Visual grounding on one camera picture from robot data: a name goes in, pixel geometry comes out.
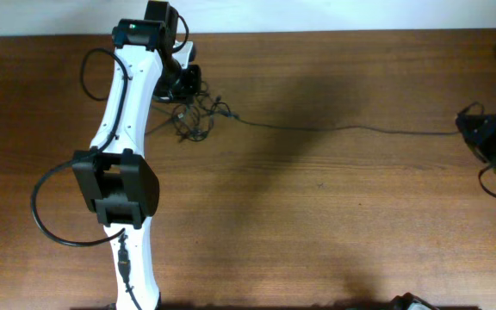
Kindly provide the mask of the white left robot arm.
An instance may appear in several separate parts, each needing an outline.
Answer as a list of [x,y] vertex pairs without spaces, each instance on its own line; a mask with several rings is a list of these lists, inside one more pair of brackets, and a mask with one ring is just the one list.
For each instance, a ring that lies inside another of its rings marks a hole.
[[201,88],[194,43],[176,41],[182,21],[169,3],[150,1],[143,19],[122,19],[113,28],[115,68],[107,106],[89,150],[73,157],[87,208],[111,246],[115,309],[157,309],[161,302],[150,237],[159,180],[145,160],[144,140],[153,100],[191,103]]

